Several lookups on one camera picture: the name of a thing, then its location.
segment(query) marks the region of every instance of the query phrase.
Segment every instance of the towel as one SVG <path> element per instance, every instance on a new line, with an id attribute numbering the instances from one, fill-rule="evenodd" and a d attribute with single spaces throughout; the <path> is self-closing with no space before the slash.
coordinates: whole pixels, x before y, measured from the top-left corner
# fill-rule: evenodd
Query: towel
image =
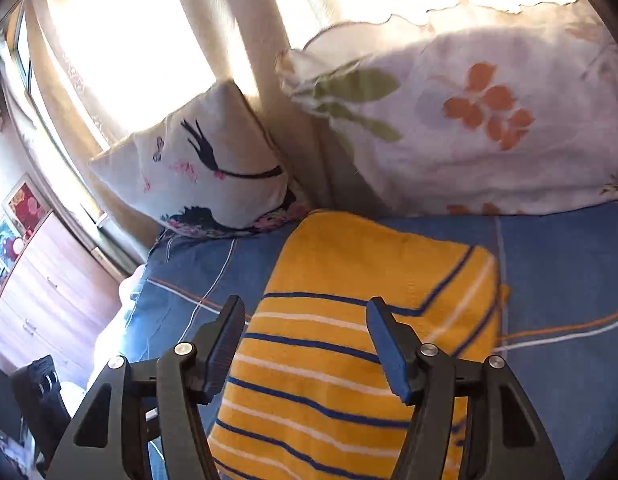
<path id="1" fill-rule="evenodd" d="M 481 247 L 318 211 L 287 240 L 233 358 L 209 447 L 234 479 L 388 479 L 414 408 L 391 392 L 365 323 L 374 296 L 449 355 L 482 362 L 499 331 Z M 444 479 L 457 478 L 466 399 Z"/>

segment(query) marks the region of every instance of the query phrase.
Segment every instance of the dresser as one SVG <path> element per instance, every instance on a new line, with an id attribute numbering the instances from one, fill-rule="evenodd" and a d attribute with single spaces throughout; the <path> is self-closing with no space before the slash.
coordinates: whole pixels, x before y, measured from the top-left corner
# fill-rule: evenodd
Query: dresser
<path id="1" fill-rule="evenodd" d="M 84 388 L 119 309 L 116 280 L 51 212 L 0 291 L 0 353 L 17 367 L 51 354 L 60 380 Z"/>

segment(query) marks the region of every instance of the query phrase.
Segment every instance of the metal pin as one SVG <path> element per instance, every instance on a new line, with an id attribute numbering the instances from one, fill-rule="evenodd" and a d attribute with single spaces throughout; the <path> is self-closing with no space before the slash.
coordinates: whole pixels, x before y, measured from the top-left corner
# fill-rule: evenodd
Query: metal pin
<path id="1" fill-rule="evenodd" d="M 489 358 L 489 365 L 492 368 L 504 368 L 505 367 L 505 360 L 500 357 L 499 355 L 492 355 Z"/>
<path id="2" fill-rule="evenodd" d="M 438 353 L 438 347 L 431 343 L 425 343 L 420 347 L 420 352 L 428 357 L 433 357 Z"/>
<path id="3" fill-rule="evenodd" d="M 187 355 L 193 350 L 193 345 L 191 343 L 180 343 L 176 345 L 176 348 L 173 349 L 178 355 Z"/>
<path id="4" fill-rule="evenodd" d="M 109 360 L 109 368 L 116 370 L 125 364 L 125 358 L 121 355 L 116 355 Z"/>

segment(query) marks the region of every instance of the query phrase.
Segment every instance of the pink butterfly print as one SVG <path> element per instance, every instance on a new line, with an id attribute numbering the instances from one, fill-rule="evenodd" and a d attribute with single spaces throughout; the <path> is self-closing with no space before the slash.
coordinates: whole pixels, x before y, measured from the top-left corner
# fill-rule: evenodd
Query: pink butterfly print
<path id="1" fill-rule="evenodd" d="M 187 160 L 179 160 L 176 164 L 169 166 L 169 169 L 187 176 L 194 184 L 198 182 L 198 172 L 196 168 L 193 167 L 192 163 Z"/>

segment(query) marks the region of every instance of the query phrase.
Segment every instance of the floral pillow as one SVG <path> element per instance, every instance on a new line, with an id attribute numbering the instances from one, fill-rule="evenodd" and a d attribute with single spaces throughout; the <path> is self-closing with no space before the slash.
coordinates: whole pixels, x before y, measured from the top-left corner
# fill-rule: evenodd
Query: floral pillow
<path id="1" fill-rule="evenodd" d="M 121 200 L 194 238 L 271 231 L 308 211 L 230 80 L 131 134 L 90 167 Z"/>
<path id="2" fill-rule="evenodd" d="M 282 54 L 277 70 L 394 213 L 618 199 L 618 46 L 586 0 L 519 14 L 460 0 L 422 27 L 350 24 Z"/>

